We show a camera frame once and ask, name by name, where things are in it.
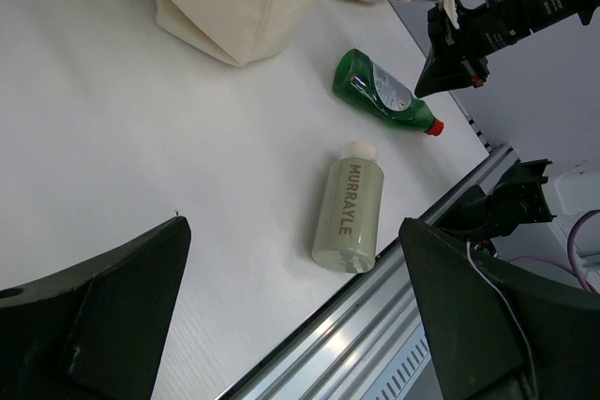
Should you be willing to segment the green dish soap bottle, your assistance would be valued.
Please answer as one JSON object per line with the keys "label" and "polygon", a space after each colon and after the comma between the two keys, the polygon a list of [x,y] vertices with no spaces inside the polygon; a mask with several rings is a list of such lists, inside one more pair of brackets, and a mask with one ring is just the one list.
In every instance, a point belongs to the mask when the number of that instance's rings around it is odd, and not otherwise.
{"label": "green dish soap bottle", "polygon": [[348,104],[390,126],[434,137],[443,133],[444,123],[425,101],[358,49],[341,57],[332,90]]}

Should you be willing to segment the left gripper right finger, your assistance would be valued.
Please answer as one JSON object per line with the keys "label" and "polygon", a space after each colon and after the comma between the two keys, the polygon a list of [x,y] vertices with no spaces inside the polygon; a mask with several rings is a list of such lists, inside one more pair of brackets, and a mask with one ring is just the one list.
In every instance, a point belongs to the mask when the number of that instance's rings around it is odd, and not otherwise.
{"label": "left gripper right finger", "polygon": [[445,399],[596,399],[599,296],[407,218],[399,240]]}

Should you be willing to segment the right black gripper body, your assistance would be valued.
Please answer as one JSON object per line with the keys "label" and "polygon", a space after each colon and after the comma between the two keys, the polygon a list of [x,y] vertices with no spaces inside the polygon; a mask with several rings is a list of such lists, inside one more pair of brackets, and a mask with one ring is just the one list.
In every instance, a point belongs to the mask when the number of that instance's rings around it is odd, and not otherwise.
{"label": "right black gripper body", "polygon": [[427,35],[432,44],[463,45],[473,51],[465,67],[472,74],[472,86],[482,86],[488,78],[488,56],[520,40],[518,6],[515,0],[486,0],[475,8],[456,1],[459,29],[438,10],[427,12]]}

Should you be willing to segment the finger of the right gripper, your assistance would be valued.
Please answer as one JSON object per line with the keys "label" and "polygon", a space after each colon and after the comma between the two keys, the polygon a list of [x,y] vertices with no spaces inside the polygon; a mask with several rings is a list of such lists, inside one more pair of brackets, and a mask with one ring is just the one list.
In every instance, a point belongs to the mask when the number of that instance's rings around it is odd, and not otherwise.
{"label": "finger of the right gripper", "polygon": [[473,85],[473,75],[465,67],[473,51],[463,45],[432,44],[418,82],[416,96],[429,96]]}

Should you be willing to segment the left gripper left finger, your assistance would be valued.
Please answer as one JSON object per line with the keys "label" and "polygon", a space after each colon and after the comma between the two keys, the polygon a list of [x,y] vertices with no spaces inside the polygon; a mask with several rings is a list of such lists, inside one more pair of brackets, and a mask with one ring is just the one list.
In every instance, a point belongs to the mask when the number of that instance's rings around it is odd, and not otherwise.
{"label": "left gripper left finger", "polygon": [[150,398],[190,243],[188,221],[178,215],[2,290],[2,398]]}

